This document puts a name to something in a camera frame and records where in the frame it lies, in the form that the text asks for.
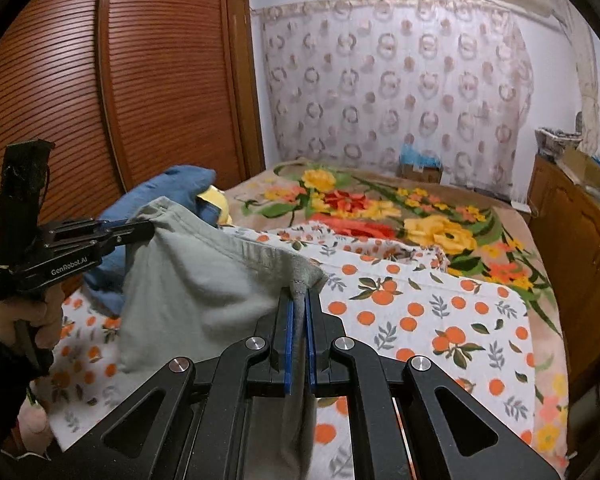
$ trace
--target wooden cabinet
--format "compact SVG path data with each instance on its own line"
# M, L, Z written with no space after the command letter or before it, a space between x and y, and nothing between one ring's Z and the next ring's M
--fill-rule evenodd
M600 204L536 158L529 224L560 311L573 393L600 371Z

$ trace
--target window curtain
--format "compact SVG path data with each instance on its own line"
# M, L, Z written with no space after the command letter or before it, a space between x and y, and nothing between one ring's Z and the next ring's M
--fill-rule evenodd
M404 144L508 194L533 93L514 15L470 0L320 0L260 11L274 131L304 156L395 173Z
M582 133L579 149L595 155L600 143L600 107L598 105L598 66L591 28L569 0L552 0L563 18L562 30L576 57L578 84L582 96Z

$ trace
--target curtain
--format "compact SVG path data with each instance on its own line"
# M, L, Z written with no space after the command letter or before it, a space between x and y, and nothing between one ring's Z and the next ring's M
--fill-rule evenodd
M600 142L600 107L598 106L598 67L591 28L569 0L552 0L564 20L562 30L576 57L578 84L582 96L582 133L579 149L595 155Z
M395 173L407 144L441 159L452 182L509 193L534 85L508 10L320 0L260 12L283 160Z

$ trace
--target blue garment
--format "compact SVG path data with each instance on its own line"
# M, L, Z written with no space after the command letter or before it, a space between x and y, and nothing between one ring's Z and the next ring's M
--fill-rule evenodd
M120 197L100 215L102 220L131 218L142 206L165 196L183 205L203 221L215 226L220 210L197 195L206 191L216 180L216 172L196 166L173 166L147 180ZM119 316L125 303L122 286L125 281L125 248L116 249L102 263L84 273L84 283L90 295L110 312Z

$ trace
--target silver screw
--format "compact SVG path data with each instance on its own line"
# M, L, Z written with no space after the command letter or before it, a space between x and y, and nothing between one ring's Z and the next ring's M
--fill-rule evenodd
M419 372L426 372L431 368L431 361L424 356L416 355L416 357L411 360L411 366Z
M351 350L355 344L356 342L350 337L339 337L334 343L340 350Z
M249 350L260 350L265 345L265 341L261 337L250 337L244 342L244 345Z
M189 360L186 357L176 357L169 362L169 370L175 374L185 372L189 368Z

